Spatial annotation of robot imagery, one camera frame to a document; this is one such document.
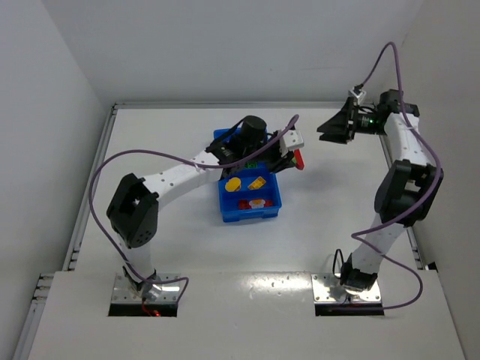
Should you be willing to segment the blue divided plastic bin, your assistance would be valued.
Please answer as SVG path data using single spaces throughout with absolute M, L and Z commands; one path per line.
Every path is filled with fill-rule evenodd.
M 270 173 L 263 162 L 255 162 L 257 162 L 256 169 L 244 168 L 233 175 L 233 177 L 241 179 L 241 189 L 239 191 L 225 191 L 224 185 L 230 178 L 217 182 L 220 215 L 224 223 L 276 218 L 278 216 L 282 207 L 282 201 L 277 176 L 274 173 Z M 259 190 L 249 190 L 248 185 L 259 176 L 266 180 L 266 185 Z M 239 200 L 247 200 L 249 202 L 254 199 L 270 200 L 273 202 L 273 206 L 247 210 L 238 209 Z

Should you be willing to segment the red half round lego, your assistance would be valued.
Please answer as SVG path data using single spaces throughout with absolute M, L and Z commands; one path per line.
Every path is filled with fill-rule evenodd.
M 302 157 L 302 153 L 299 149 L 296 149 L 294 152 L 295 168 L 298 170 L 303 170 L 305 168 L 305 162 Z

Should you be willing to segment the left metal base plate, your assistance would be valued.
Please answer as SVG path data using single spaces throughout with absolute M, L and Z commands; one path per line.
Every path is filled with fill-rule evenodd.
M 140 305 L 142 300 L 148 305 L 174 305 L 180 295 L 178 281 L 168 284 L 148 285 L 137 290 L 128 277 L 117 274 L 112 288 L 112 305 Z

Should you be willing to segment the red white flower lego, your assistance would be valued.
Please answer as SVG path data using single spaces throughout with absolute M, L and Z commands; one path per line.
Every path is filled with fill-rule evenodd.
M 248 202 L 248 205 L 251 209 L 262 209 L 266 205 L 266 201 L 264 199 L 252 199 Z

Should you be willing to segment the small red lego brick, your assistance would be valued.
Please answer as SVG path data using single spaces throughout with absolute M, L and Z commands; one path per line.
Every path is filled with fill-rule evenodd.
M 238 201 L 238 209 L 239 210 L 247 210 L 250 209 L 250 204 L 246 199 L 240 199 Z

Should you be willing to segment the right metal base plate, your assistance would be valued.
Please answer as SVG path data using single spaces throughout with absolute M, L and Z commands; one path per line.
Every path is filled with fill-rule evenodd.
M 357 290 L 340 285 L 331 273 L 311 275 L 315 305 L 381 305 L 380 286 L 376 280 L 369 290 Z

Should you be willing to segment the yellow oval lego piece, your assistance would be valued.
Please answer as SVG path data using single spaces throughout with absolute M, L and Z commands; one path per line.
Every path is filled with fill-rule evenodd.
M 236 192 L 242 188 L 242 180 L 239 177 L 230 178 L 224 185 L 227 192 Z

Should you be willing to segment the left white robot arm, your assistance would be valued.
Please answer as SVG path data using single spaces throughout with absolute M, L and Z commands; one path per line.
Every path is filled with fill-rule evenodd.
M 124 261 L 123 272 L 134 291 L 141 293 L 168 280 L 152 265 L 150 241 L 158 230 L 160 211 L 179 197 L 204 185 L 220 182 L 255 162 L 269 173 L 296 167 L 295 151 L 303 142 L 287 140 L 296 134 L 294 115 L 283 130 L 267 131 L 266 122 L 247 115 L 226 129 L 191 159 L 152 175 L 128 173 L 121 178 L 106 210 Z

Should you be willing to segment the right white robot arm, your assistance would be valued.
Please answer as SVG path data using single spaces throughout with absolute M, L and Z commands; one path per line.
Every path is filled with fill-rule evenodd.
M 320 140 L 347 144 L 356 134 L 381 135 L 389 141 L 391 166 L 374 199 L 375 218 L 360 244 L 340 267 L 340 285 L 356 292 L 369 290 L 395 240 L 426 218 L 443 171 L 431 163 L 417 138 L 419 108 L 401 104 L 399 91 L 380 95 L 379 103 L 363 106 L 365 91 L 349 91 L 340 111 L 317 128 Z

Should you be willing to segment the green striped lego brick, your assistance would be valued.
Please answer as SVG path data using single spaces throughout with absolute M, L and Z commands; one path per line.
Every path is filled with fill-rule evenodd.
M 257 162 L 255 161 L 248 161 L 244 165 L 245 169 L 256 169 L 257 168 Z

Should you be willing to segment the metal base plate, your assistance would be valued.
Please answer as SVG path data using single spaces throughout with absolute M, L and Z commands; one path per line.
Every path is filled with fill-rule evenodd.
M 117 274 L 112 288 L 112 305 L 140 305 L 142 300 L 148 305 L 174 305 L 180 295 L 178 281 L 168 284 L 148 285 L 137 290 L 128 277 Z
M 380 286 L 376 280 L 369 290 L 357 290 L 340 285 L 331 273 L 311 275 L 315 305 L 381 305 Z

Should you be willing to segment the yellow lego brick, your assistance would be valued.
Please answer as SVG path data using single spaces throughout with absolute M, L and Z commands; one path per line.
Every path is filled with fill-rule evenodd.
M 251 191 L 254 191 L 254 190 L 259 190 L 260 188 L 262 188 L 265 185 L 266 185 L 266 180 L 262 176 L 259 176 L 255 180 L 253 180 L 247 186 L 247 188 Z

